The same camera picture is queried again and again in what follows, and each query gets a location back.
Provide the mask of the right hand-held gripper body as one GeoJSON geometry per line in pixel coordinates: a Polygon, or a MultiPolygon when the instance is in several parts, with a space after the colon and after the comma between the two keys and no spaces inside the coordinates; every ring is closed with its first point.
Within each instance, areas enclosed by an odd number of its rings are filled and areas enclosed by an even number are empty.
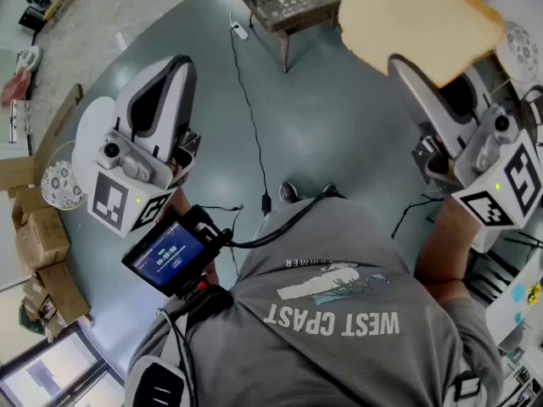
{"type": "Polygon", "coordinates": [[[488,229],[521,229],[543,198],[543,170],[529,132],[491,105],[480,120],[426,110],[412,155],[426,182],[449,193],[488,229]]]}

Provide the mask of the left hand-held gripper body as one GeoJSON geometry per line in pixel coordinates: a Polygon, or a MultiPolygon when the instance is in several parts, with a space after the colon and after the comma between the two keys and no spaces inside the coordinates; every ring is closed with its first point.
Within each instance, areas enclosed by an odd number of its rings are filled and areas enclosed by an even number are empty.
{"type": "Polygon", "coordinates": [[[201,136],[189,131],[162,162],[112,130],[92,162],[87,211],[120,237],[151,225],[195,165],[201,136]]]}

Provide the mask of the pale bread slice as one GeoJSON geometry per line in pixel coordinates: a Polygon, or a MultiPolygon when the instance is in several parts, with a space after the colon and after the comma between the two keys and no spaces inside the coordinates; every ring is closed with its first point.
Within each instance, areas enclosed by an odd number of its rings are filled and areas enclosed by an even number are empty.
{"type": "Polygon", "coordinates": [[[505,37],[505,21],[482,0],[341,0],[343,44],[384,75],[400,55],[437,87],[461,75],[505,37]]]}

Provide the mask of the person's left forearm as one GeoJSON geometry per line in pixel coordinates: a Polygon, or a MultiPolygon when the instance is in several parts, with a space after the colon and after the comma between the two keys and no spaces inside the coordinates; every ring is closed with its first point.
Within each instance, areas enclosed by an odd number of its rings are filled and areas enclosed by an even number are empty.
{"type": "MultiPolygon", "coordinates": [[[[187,197],[185,196],[183,190],[178,187],[173,193],[169,200],[169,205],[179,213],[180,215],[185,215],[190,209],[191,205],[188,202],[187,197]]],[[[205,268],[206,280],[210,285],[218,285],[219,278],[216,272],[216,263],[212,260],[205,268]]]]}

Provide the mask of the plain white round plate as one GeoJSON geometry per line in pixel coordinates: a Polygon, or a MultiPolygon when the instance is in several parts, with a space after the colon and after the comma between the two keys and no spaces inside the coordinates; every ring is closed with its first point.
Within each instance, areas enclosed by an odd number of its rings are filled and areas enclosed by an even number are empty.
{"type": "Polygon", "coordinates": [[[97,163],[98,150],[112,129],[114,111],[113,98],[97,98],[85,109],[77,127],[72,166],[77,184],[88,197],[94,194],[97,170],[104,171],[97,163]]]}

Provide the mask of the floral patterned plate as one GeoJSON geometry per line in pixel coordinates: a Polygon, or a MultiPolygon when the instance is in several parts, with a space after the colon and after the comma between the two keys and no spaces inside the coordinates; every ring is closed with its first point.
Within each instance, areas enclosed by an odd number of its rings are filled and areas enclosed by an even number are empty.
{"type": "Polygon", "coordinates": [[[76,180],[72,163],[66,160],[49,165],[41,181],[42,198],[59,210],[80,207],[87,198],[76,180]]]}
{"type": "Polygon", "coordinates": [[[514,81],[528,84],[535,79],[539,68],[538,47],[521,25],[505,23],[505,36],[495,47],[495,55],[514,81]]]}

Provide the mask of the white chair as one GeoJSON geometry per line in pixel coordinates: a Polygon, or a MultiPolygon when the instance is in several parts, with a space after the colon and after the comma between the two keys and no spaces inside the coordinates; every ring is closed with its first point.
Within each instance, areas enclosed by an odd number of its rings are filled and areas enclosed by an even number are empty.
{"type": "Polygon", "coordinates": [[[472,240],[471,249],[479,254],[486,254],[503,232],[503,228],[481,226],[472,240]]]}

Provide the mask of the flat cardboard sheet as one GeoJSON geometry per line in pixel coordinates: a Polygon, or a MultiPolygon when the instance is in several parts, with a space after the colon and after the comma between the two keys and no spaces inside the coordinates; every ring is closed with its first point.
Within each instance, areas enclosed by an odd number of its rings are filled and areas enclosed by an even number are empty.
{"type": "Polygon", "coordinates": [[[36,184],[36,161],[34,156],[0,159],[0,192],[14,199],[21,188],[36,184]]]}

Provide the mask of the small white rack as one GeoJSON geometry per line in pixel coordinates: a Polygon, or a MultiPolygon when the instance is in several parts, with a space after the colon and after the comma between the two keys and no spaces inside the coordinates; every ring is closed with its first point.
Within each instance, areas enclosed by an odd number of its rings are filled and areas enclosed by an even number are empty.
{"type": "Polygon", "coordinates": [[[9,142],[23,145],[31,134],[30,102],[13,100],[9,106],[9,142]]]}

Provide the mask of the open cardboard box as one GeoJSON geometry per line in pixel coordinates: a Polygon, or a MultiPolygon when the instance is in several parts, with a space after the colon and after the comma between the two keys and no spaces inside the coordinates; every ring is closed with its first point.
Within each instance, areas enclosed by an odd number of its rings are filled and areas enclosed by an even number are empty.
{"type": "Polygon", "coordinates": [[[66,324],[89,313],[90,307],[65,262],[42,268],[37,274],[66,324]]]}

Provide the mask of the white round device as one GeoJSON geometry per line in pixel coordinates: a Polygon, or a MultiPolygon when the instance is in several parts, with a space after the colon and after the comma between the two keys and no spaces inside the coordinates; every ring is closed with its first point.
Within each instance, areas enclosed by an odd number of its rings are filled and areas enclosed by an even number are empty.
{"type": "Polygon", "coordinates": [[[24,49],[19,53],[15,71],[21,68],[27,69],[31,73],[35,73],[42,61],[43,50],[37,45],[24,49]]]}

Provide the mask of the white board with stickers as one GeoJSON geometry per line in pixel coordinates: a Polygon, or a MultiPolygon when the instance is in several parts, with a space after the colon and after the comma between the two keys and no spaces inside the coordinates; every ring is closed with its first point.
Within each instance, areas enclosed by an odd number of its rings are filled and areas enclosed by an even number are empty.
{"type": "Polygon", "coordinates": [[[520,325],[535,304],[532,297],[543,277],[540,260],[540,250],[536,249],[505,291],[486,308],[487,325],[496,344],[520,325]]]}

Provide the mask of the pink bag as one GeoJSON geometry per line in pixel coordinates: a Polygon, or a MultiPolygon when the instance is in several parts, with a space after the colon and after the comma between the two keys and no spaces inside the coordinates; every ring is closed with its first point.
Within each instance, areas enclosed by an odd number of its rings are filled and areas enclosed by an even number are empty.
{"type": "Polygon", "coordinates": [[[31,72],[20,68],[14,77],[3,87],[1,105],[7,108],[13,101],[25,100],[26,92],[31,85],[31,72]]]}

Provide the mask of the black framed glass door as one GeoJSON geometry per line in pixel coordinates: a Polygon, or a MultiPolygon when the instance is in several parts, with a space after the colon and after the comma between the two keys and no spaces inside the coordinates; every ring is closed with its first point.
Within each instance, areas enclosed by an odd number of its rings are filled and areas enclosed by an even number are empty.
{"type": "Polygon", "coordinates": [[[79,329],[0,366],[0,407],[124,407],[124,379],[79,329]]]}

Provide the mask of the person's grey printed T-shirt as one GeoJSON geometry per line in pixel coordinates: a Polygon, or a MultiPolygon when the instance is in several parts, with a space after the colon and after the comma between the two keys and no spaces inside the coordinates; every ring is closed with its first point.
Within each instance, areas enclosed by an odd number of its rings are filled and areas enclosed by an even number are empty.
{"type": "Polygon", "coordinates": [[[497,407],[484,309],[439,304],[345,198],[280,203],[230,294],[187,329],[161,309],[128,367],[125,407],[497,407]]]}

